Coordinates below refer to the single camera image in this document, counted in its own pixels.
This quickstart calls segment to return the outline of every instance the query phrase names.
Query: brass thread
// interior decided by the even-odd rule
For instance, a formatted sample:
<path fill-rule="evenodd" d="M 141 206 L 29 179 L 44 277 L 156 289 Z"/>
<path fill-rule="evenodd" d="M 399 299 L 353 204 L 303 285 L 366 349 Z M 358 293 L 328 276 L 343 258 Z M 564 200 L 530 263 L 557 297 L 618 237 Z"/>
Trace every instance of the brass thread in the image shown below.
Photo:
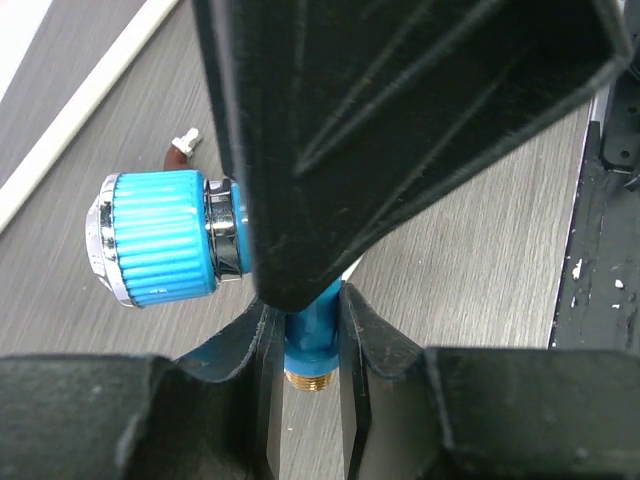
<path fill-rule="evenodd" d="M 320 392 L 327 388 L 336 377 L 336 370 L 320 377 L 303 377 L 295 373 L 284 371 L 287 380 L 298 390 L 303 392 Z"/>

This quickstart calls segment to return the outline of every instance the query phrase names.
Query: white debris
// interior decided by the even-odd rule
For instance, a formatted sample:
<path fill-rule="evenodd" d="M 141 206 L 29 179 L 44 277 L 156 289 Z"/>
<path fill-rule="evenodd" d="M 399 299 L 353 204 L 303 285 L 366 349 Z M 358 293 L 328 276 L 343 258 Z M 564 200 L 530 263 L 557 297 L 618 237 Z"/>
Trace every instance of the white debris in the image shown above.
<path fill-rule="evenodd" d="M 571 271 L 574 280 L 578 280 L 580 278 L 580 270 L 582 270 L 582 259 L 578 260 L 576 267 Z"/>

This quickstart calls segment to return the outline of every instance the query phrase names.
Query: ribbed blue knob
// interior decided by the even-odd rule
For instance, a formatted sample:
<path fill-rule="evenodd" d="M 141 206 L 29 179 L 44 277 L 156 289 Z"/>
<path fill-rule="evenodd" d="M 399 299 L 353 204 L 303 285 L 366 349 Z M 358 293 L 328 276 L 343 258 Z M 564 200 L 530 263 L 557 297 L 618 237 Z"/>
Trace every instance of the ribbed blue knob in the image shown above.
<path fill-rule="evenodd" d="M 215 291 L 204 182 L 195 170 L 118 176 L 113 194 L 115 249 L 124 285 L 137 306 Z"/>

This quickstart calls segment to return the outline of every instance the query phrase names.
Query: brown tube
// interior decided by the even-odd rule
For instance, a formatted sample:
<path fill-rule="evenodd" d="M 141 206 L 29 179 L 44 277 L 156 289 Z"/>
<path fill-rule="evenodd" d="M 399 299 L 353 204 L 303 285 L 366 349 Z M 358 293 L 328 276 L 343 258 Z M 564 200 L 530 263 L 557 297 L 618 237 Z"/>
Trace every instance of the brown tube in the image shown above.
<path fill-rule="evenodd" d="M 172 170 L 191 170 L 192 168 L 187 163 L 187 156 L 171 145 L 167 154 L 164 157 L 164 171 Z"/>

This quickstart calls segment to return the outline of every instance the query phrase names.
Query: gray wooden table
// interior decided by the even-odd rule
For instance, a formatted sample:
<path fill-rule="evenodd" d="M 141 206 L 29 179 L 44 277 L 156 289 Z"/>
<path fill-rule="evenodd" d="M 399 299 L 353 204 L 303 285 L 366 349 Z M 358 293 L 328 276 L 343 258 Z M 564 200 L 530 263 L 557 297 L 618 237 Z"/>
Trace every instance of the gray wooden table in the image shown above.
<path fill-rule="evenodd" d="M 0 103 L 0 184 L 143 0 L 55 0 Z M 545 347 L 586 109 L 373 247 L 352 281 L 424 345 Z M 195 166 L 221 176 L 190 3 L 183 3 L 0 236 L 0 354 L 180 355 L 238 315 L 250 279 L 212 298 L 132 311 L 92 276 L 84 218 L 104 177 L 159 169 L 198 126 Z M 285 388 L 281 478 L 342 478 L 338 388 Z"/>

